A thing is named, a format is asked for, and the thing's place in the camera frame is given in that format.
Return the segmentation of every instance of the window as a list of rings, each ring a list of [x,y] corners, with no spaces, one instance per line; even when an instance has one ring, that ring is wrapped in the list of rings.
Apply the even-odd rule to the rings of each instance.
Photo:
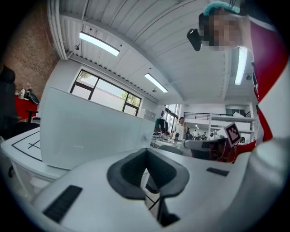
[[[165,105],[163,118],[168,122],[168,131],[172,133],[173,125],[177,122],[180,105]]]
[[[226,114],[233,115],[235,112],[239,113],[240,115],[246,116],[245,110],[226,109]]]
[[[81,71],[70,93],[136,116],[141,99],[100,77]]]

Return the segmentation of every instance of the white shelf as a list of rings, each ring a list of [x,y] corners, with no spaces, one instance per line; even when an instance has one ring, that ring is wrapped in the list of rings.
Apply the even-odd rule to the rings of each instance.
[[[253,134],[255,133],[253,130],[239,130],[240,133],[243,133],[243,134]]]
[[[221,130],[223,129],[223,127],[211,127],[210,129],[213,129],[213,130]],[[239,130],[240,133],[243,133],[243,134],[252,134],[252,133],[255,133],[253,130]]]
[[[251,122],[255,121],[256,119],[255,118],[232,117],[232,116],[214,116],[214,115],[212,115],[212,120],[251,123]]]

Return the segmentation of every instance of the black camera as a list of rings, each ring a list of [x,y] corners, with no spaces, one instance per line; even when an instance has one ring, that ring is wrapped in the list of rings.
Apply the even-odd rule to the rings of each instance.
[[[190,29],[187,32],[186,37],[190,41],[191,45],[193,46],[195,51],[199,51],[202,45],[201,38],[199,36],[198,30],[197,29]]]

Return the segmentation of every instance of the black rubber pad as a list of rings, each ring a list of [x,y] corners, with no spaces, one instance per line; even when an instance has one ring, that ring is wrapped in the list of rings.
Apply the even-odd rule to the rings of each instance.
[[[82,188],[78,186],[68,186],[54,202],[43,212],[45,216],[59,223],[74,201],[81,193]]]
[[[215,173],[215,174],[221,175],[221,176],[227,176],[228,173],[229,173],[229,171],[225,171],[225,170],[221,170],[221,169],[215,169],[215,168],[208,168],[207,171],[211,172],[211,173]]]

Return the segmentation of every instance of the teal hat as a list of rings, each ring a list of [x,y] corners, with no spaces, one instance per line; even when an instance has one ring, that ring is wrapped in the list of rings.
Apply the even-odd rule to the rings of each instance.
[[[209,12],[213,9],[213,8],[224,8],[225,10],[230,10],[233,11],[237,14],[240,13],[240,8],[236,7],[236,6],[232,6],[227,2],[220,2],[220,1],[216,1],[216,2],[212,2],[210,4],[207,5],[207,7],[204,9],[203,11],[203,15],[204,16],[208,16]]]

